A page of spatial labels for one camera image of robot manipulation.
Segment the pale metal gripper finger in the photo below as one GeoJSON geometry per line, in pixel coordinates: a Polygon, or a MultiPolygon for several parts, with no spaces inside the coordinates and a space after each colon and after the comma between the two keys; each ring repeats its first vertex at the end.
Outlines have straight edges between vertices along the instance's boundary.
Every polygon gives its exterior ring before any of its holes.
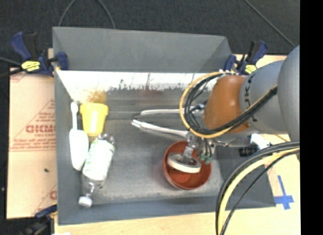
{"type": "Polygon", "coordinates": [[[181,162],[184,164],[190,164],[192,160],[193,149],[191,147],[186,147],[183,154],[181,162]]]}

